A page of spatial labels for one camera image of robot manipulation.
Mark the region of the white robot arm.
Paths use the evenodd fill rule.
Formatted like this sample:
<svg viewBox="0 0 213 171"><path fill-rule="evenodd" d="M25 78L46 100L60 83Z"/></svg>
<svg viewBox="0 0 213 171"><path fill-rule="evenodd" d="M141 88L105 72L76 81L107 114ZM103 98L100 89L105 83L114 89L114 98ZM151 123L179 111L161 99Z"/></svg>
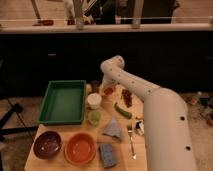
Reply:
<svg viewBox="0 0 213 171"><path fill-rule="evenodd" d="M188 107L175 91L124 70L116 55L101 63L104 89L120 83L143 102L148 171L198 171L192 147Z"/></svg>

